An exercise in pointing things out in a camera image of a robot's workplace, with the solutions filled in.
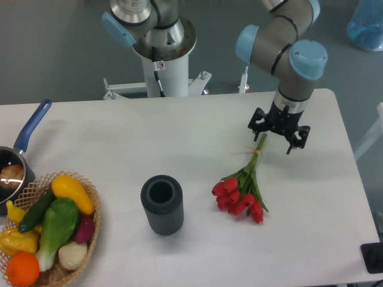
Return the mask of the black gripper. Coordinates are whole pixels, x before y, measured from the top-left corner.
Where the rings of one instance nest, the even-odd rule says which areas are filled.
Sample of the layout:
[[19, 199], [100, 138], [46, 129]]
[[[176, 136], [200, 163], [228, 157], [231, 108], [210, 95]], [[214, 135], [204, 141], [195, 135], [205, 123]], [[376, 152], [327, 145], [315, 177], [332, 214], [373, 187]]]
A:
[[293, 149], [304, 149], [311, 131], [310, 126], [298, 125], [302, 114], [303, 112], [290, 113], [289, 106], [279, 109], [273, 102], [268, 113], [265, 113], [261, 108], [254, 111], [248, 123], [248, 128], [254, 134], [254, 142], [257, 141], [261, 132], [269, 130], [283, 135], [290, 144], [286, 152], [286, 154], [289, 154]]

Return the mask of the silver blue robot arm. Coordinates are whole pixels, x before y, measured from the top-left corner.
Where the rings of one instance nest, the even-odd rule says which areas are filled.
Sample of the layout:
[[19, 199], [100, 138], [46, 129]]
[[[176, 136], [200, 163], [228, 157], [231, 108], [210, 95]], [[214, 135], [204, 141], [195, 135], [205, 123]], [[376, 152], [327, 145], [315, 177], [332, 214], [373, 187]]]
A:
[[[290, 149], [303, 148], [310, 128], [300, 126], [317, 81], [327, 62], [326, 49], [302, 39], [320, 13], [317, 1], [265, 1], [272, 15], [265, 28], [245, 27], [236, 40], [236, 55], [270, 73], [279, 86], [268, 112], [257, 108], [248, 127], [255, 135], [270, 131], [285, 137]], [[149, 97], [185, 97], [189, 54], [196, 44], [193, 24], [177, 1], [111, 1], [102, 15], [108, 34], [141, 58]]]

